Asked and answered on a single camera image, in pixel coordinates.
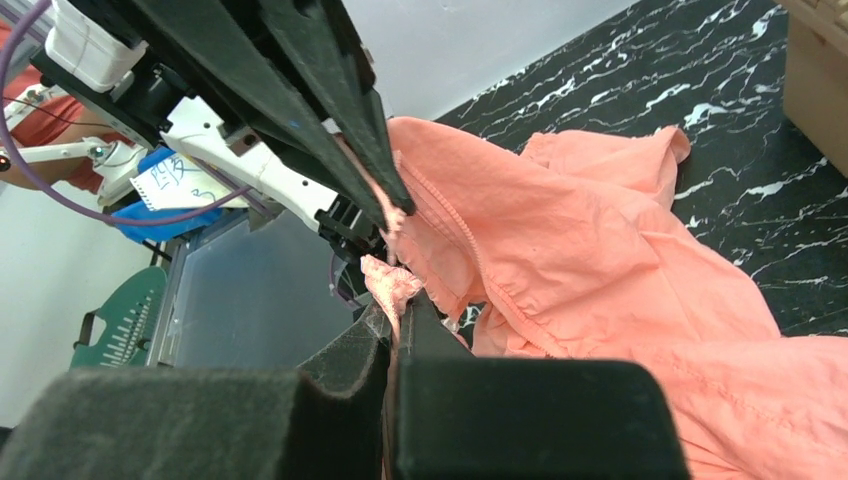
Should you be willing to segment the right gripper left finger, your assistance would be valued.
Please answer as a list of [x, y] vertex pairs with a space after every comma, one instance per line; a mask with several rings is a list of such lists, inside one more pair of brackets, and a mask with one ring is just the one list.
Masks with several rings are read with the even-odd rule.
[[391, 328], [376, 307], [293, 369], [82, 368], [1, 449], [5, 479], [377, 479]]

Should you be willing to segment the pink jacket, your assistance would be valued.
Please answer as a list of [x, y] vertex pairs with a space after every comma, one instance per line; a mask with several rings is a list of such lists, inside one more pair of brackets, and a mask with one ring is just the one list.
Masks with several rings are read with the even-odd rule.
[[425, 291], [478, 356], [617, 359], [660, 383], [698, 479], [843, 479], [847, 341], [785, 337], [754, 281], [672, 213], [684, 133], [537, 133], [513, 153], [388, 123], [416, 213], [362, 261], [398, 327]]

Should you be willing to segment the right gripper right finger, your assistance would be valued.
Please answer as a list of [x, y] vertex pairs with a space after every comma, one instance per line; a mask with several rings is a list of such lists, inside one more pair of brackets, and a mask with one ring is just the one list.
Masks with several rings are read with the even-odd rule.
[[618, 360], [477, 357], [425, 294], [390, 369], [394, 479], [686, 479], [665, 395]]

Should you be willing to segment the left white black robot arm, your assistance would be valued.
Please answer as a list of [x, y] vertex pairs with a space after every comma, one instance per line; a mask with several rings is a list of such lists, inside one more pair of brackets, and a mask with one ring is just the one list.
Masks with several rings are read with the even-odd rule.
[[35, 66], [130, 140], [252, 187], [356, 259], [415, 211], [340, 1], [50, 1]]

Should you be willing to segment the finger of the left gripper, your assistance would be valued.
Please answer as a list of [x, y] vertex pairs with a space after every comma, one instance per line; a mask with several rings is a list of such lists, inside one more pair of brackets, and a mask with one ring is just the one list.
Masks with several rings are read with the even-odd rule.
[[392, 154], [376, 74], [341, 1], [262, 1], [272, 38], [305, 83], [320, 138], [309, 148], [345, 193], [369, 216], [387, 208], [406, 215], [415, 203]]
[[315, 104], [263, 23], [261, 2], [126, 3], [127, 22], [188, 87], [164, 140], [291, 209], [342, 196], [387, 229], [387, 203], [381, 216], [369, 216], [330, 186], [307, 144], [320, 138]]

